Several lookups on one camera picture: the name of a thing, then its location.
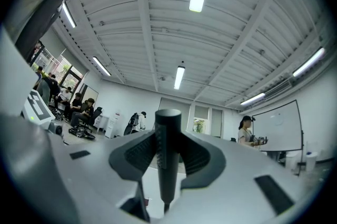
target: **trash bin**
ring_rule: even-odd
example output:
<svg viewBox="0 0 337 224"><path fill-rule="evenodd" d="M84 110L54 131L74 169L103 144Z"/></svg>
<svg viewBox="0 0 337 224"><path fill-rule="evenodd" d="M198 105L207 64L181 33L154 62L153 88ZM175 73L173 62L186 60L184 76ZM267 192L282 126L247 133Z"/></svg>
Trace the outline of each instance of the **trash bin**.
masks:
<svg viewBox="0 0 337 224"><path fill-rule="evenodd" d="M116 124L118 122L120 118L120 114L119 113L115 113L112 117L109 118L108 122L107 122L107 127L106 127L106 131L105 131L105 136L107 138L113 138L113 132L114 129L116 128Z"/></svg>
<svg viewBox="0 0 337 224"><path fill-rule="evenodd" d="M297 151L290 151L286 153L285 156L285 168L288 170L295 170L297 166L297 155L299 153Z"/></svg>
<svg viewBox="0 0 337 224"><path fill-rule="evenodd" d="M317 152L307 152L306 153L306 165L305 171L312 171L315 168Z"/></svg>

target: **ceiling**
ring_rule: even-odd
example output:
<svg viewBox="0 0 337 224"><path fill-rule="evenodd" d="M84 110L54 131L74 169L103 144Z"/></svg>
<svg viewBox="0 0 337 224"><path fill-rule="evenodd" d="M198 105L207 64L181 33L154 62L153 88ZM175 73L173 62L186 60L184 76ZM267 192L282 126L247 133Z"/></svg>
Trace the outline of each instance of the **ceiling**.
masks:
<svg viewBox="0 0 337 224"><path fill-rule="evenodd" d="M323 0L205 0L201 13L189 1L66 0L77 26L62 13L53 28L103 79L238 110L289 79L320 46L335 55Z"/></svg>

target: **air conditioner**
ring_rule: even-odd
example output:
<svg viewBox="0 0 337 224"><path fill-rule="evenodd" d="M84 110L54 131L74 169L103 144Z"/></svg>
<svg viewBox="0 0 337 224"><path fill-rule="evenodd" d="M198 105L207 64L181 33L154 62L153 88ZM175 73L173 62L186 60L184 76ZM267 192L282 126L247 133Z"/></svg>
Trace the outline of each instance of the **air conditioner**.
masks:
<svg viewBox="0 0 337 224"><path fill-rule="evenodd" d="M265 93L264 100L271 99L279 95L280 93L285 92L286 90L292 88L292 84L287 79L286 81L278 84L277 86L273 87L269 91Z"/></svg>

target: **white shirt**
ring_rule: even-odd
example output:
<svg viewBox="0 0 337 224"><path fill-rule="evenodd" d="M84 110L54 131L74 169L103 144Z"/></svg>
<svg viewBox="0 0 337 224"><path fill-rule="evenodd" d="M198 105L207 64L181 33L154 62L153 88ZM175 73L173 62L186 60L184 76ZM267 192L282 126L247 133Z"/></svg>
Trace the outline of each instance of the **white shirt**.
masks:
<svg viewBox="0 0 337 224"><path fill-rule="evenodd" d="M134 126L134 130L143 131L145 130L145 116L141 113L138 114L138 125Z"/></svg>
<svg viewBox="0 0 337 224"><path fill-rule="evenodd" d="M70 92L66 92L65 88L61 89L61 92L58 94L58 96L62 99L62 100L69 100L71 97L71 93Z"/></svg>
<svg viewBox="0 0 337 224"><path fill-rule="evenodd" d="M249 142L251 140L252 133L250 130L245 130L241 128L239 133L237 134L237 142L240 142L240 138L244 137L245 142Z"/></svg>

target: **desk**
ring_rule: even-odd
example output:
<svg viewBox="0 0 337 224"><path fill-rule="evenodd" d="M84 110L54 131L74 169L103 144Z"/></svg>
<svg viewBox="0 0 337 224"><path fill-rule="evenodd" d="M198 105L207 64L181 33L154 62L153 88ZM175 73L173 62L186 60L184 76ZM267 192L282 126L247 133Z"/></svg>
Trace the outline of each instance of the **desk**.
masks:
<svg viewBox="0 0 337 224"><path fill-rule="evenodd" d="M97 132L96 132L97 134L100 128L103 128L103 131L106 130L108 120L109 120L109 117L103 114L100 114L98 117L96 117L94 126L97 128Z"/></svg>

